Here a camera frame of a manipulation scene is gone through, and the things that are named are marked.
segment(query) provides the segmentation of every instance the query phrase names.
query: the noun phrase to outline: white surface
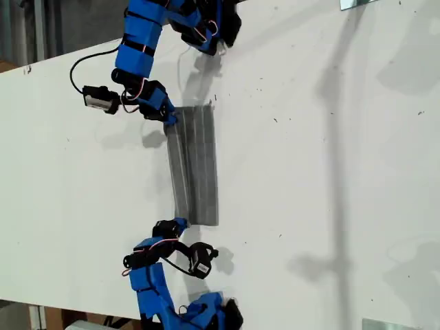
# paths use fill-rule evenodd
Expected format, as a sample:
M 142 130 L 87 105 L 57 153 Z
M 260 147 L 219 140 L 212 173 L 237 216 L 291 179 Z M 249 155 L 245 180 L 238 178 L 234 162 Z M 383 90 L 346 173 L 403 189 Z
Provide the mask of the white surface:
M 104 327 L 99 324 L 89 323 L 85 321 L 76 321 L 69 325 L 66 330 L 110 330 L 112 328 Z
M 206 285 L 244 329 L 439 329 L 438 1 L 239 11 L 221 68 L 189 79 L 198 54 L 166 27 L 151 76 L 176 105 L 215 106 L 220 226 L 184 238 L 221 250 Z M 161 124 L 88 109 L 68 79 L 114 46 L 0 75 L 0 298 L 138 317 L 122 258 L 174 213 Z M 76 82 L 117 88 L 113 61 Z M 205 289 L 166 277 L 177 306 Z

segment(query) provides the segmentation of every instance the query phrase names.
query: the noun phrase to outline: black strap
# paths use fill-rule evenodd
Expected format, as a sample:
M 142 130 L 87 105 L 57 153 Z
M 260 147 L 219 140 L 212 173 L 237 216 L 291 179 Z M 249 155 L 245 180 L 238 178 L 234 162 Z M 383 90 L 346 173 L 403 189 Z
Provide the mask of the black strap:
M 145 16 L 142 16 L 142 15 L 139 15 L 139 14 L 137 14 L 137 13 L 135 13 L 135 12 L 131 12 L 128 8 L 125 8 L 125 11 L 124 11 L 124 17 L 127 17 L 127 16 L 136 17 L 136 18 L 138 18 L 138 19 L 144 19 L 144 20 L 146 20 L 146 21 L 150 21 L 150 22 L 152 22 L 152 23 L 158 24 L 159 26 L 162 26 L 162 24 L 160 24 L 159 22 L 156 22 L 156 21 L 153 20 L 153 19 L 149 19 L 148 17 L 145 17 Z
M 139 52 L 144 52 L 145 54 L 151 57 L 154 57 L 155 49 L 145 46 L 141 43 L 136 43 L 135 41 L 128 40 L 126 34 L 124 34 L 124 36 L 122 37 L 122 44 L 126 45 L 127 47 L 138 50 Z

